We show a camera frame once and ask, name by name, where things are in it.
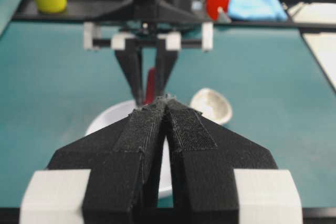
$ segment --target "blue towel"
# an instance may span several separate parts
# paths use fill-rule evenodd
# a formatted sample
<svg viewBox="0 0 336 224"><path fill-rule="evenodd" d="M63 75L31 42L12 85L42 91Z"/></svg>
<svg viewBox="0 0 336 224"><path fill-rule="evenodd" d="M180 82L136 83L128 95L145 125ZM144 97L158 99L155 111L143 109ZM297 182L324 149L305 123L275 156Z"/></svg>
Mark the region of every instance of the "blue towel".
<svg viewBox="0 0 336 224"><path fill-rule="evenodd" d="M230 0L227 15L241 20L287 20L278 0Z"/></svg>

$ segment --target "green mat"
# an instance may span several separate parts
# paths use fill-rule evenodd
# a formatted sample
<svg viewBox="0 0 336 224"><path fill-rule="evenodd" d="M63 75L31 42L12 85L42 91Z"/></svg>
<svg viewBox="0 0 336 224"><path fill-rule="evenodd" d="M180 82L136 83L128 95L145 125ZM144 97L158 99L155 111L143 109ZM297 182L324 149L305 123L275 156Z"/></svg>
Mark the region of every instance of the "green mat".
<svg viewBox="0 0 336 224"><path fill-rule="evenodd" d="M214 39L210 53L181 52L167 91L184 103L203 87L223 93L233 107L226 127L271 150L303 206L335 206L336 96L299 33L235 28ZM145 50L145 69L153 63ZM84 51L75 24L11 23L0 38L0 87L0 207L18 207L55 149L131 99L113 53Z"/></svg>

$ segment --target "small white dish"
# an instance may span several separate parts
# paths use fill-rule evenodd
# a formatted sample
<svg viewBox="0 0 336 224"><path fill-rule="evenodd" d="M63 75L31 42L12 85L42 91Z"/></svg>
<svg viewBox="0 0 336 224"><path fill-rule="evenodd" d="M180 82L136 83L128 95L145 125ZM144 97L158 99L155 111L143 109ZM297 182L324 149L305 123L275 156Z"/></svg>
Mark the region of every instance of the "small white dish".
<svg viewBox="0 0 336 224"><path fill-rule="evenodd" d="M202 112L202 116L217 124L225 124L232 118L232 107L228 100L212 89L199 90L193 96L190 107Z"/></svg>

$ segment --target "black metal frame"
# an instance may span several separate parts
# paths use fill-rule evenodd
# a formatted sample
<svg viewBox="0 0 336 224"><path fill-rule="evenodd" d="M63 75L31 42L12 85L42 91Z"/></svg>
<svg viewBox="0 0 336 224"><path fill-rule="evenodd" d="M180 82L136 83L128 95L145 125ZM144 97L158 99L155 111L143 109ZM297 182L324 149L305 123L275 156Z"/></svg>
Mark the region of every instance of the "black metal frame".
<svg viewBox="0 0 336 224"><path fill-rule="evenodd" d="M304 2L311 3L333 3L336 0L280 0L287 5ZM67 10L60 14L43 14L37 11L34 0L22 0L18 9L13 15L13 21L28 21L28 22L85 22L93 20L104 13L108 13L120 7L120 0L68 0ZM270 28L296 28L302 33L335 33L336 24L327 23L300 23L291 20L287 22L244 22L232 21L231 23L214 23L216 26L224 27L270 27Z"/></svg>
<svg viewBox="0 0 336 224"><path fill-rule="evenodd" d="M238 210L227 212L226 222L236 224ZM0 224L19 224L19 208L0 208ZM336 222L336 208L303 208L303 224L330 224ZM142 213L139 223L181 223L181 213L174 208L153 208Z"/></svg>

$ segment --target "black 3d-printed part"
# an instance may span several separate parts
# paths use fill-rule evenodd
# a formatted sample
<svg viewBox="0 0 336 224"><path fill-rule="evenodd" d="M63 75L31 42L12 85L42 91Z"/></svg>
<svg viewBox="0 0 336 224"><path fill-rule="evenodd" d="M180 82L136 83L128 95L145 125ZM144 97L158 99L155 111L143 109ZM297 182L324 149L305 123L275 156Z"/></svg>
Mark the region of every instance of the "black 3d-printed part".
<svg viewBox="0 0 336 224"><path fill-rule="evenodd" d="M156 207L165 136L174 210L187 223L236 221L233 169L277 169L267 149L167 98L59 149L48 169L91 169L86 223L133 223Z"/></svg>

